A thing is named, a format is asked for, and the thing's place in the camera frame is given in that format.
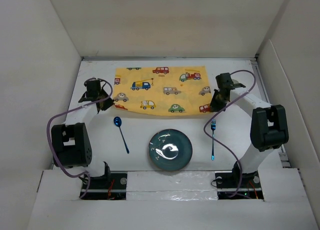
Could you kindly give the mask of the yellow car-print cloth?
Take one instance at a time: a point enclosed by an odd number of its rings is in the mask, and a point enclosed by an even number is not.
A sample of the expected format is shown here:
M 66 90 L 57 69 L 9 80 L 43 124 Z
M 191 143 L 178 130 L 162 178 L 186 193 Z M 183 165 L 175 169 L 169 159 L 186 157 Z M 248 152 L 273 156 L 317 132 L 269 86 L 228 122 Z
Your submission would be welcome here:
M 204 66 L 129 66 L 116 69 L 112 98 L 134 113 L 191 116 L 210 112 L 212 91 Z

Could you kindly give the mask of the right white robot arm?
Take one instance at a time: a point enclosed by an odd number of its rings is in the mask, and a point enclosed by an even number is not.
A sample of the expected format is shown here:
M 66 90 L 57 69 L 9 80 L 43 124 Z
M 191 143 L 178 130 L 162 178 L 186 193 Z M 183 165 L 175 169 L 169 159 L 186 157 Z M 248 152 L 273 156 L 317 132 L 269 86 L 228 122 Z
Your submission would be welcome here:
M 251 94 L 253 87 L 247 88 L 232 80 L 231 73 L 221 73 L 215 79 L 218 89 L 214 90 L 209 104 L 214 117 L 232 104 L 251 117 L 250 146 L 241 159 L 236 160 L 227 177 L 235 186 L 243 187 L 254 178 L 265 158 L 289 141 L 286 110 L 280 104 L 272 105 Z

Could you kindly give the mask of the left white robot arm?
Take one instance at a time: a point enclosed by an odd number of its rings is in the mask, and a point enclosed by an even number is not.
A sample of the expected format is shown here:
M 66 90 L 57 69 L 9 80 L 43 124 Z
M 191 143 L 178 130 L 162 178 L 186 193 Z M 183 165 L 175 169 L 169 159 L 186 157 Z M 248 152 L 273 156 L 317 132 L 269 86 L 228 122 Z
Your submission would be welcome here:
M 91 180 L 87 167 L 93 160 L 87 125 L 99 112 L 112 107 L 114 100 L 113 87 L 104 79 L 92 77 L 83 85 L 86 90 L 76 106 L 49 119 L 46 136 L 54 165 L 87 186 Z

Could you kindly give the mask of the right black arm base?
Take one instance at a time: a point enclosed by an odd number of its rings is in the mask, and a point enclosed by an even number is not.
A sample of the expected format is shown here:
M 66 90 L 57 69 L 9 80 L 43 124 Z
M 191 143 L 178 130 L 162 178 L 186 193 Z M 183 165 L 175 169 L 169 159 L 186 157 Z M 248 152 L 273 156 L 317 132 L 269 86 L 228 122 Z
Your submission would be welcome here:
M 219 200 L 263 200 L 263 190 L 258 172 L 243 174 L 242 180 L 231 171 L 216 171 L 211 186 L 217 190 Z

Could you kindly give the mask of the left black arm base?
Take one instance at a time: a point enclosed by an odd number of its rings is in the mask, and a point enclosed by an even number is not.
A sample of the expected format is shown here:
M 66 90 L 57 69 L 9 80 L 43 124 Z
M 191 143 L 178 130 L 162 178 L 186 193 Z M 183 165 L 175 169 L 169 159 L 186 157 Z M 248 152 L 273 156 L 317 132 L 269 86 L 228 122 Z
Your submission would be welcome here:
M 118 201 L 127 198 L 127 172 L 111 172 L 110 180 L 106 176 L 92 178 L 82 200 Z

